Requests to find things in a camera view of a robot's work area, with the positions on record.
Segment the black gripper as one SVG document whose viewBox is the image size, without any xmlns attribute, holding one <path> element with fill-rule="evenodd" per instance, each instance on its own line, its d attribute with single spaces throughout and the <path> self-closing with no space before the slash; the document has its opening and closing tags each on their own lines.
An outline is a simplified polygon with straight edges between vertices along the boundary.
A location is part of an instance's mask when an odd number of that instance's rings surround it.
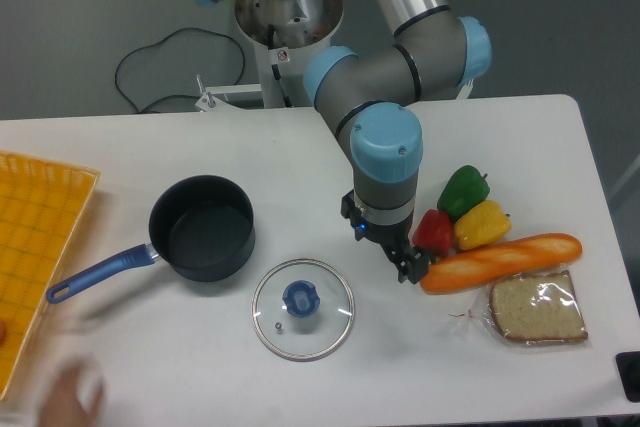
<svg viewBox="0 0 640 427">
<path fill-rule="evenodd" d="M 380 245 L 396 267 L 399 283 L 406 280 L 419 283 L 431 265 L 430 251 L 409 244 L 413 212 L 414 199 L 397 208 L 378 209 L 366 204 L 351 190 L 341 200 L 341 215 L 349 221 L 355 239 L 366 238 Z"/>
</svg>

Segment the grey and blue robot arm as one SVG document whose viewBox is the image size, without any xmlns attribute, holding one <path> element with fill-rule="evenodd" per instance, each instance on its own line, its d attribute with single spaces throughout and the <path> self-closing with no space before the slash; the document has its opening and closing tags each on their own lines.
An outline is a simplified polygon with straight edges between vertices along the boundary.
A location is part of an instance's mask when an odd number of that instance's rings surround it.
<svg viewBox="0 0 640 427">
<path fill-rule="evenodd" d="M 446 0 L 378 0 L 394 42 L 363 59 L 331 42 L 342 0 L 234 2 L 236 24 L 254 48 L 264 106 L 316 109 L 353 170 L 342 216 L 357 239 L 382 247 L 401 280 L 419 282 L 430 262 L 411 245 L 409 230 L 423 141 L 408 106 L 487 71 L 485 28 L 454 15 Z"/>
</svg>

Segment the blurred human hand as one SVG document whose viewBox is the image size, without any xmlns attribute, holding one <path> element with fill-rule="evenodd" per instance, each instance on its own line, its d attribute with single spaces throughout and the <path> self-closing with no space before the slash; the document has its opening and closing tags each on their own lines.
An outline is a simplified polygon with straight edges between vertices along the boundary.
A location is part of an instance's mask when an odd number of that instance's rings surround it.
<svg viewBox="0 0 640 427">
<path fill-rule="evenodd" d="M 39 409 L 38 426 L 96 425 L 105 399 L 105 383 L 99 380 L 88 404 L 83 404 L 78 395 L 79 384 L 88 370 L 86 362 L 75 361 L 67 364 L 59 372 Z"/>
</svg>

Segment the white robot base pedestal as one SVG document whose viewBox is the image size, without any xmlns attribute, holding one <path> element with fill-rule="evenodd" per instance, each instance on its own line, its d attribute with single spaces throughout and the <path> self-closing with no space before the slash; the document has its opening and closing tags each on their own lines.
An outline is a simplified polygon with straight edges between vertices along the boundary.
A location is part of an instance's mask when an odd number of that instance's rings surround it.
<svg viewBox="0 0 640 427">
<path fill-rule="evenodd" d="M 264 106 L 310 105 L 302 77 L 330 47 L 342 21 L 342 0 L 235 0 L 234 13 L 254 48 Z"/>
</svg>

